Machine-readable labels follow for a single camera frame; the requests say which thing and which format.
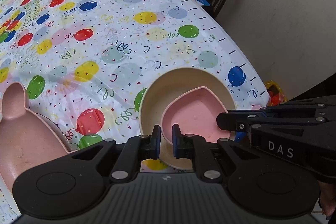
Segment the screw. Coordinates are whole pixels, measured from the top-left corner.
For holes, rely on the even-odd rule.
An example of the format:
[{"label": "screw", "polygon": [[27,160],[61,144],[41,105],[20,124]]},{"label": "screw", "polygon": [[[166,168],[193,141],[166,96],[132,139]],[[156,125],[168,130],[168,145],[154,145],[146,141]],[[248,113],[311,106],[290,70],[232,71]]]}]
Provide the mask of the screw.
[{"label": "screw", "polygon": [[208,179],[217,179],[221,176],[221,173],[216,170],[208,170],[204,172],[204,176]]},{"label": "screw", "polygon": [[128,173],[126,171],[115,171],[112,173],[112,178],[114,179],[125,179],[128,177]]}]

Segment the balloon print tablecloth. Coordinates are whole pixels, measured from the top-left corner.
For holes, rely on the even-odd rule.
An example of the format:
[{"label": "balloon print tablecloth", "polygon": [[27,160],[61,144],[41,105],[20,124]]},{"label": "balloon print tablecloth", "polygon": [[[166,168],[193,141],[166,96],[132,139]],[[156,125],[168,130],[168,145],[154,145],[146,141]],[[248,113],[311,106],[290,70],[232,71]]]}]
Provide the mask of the balloon print tablecloth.
[{"label": "balloon print tablecloth", "polygon": [[214,74],[239,109],[268,101],[245,56],[192,0],[0,4],[1,96],[10,83],[23,83],[30,108],[55,122],[74,149],[139,135],[145,89],[177,67]]}]

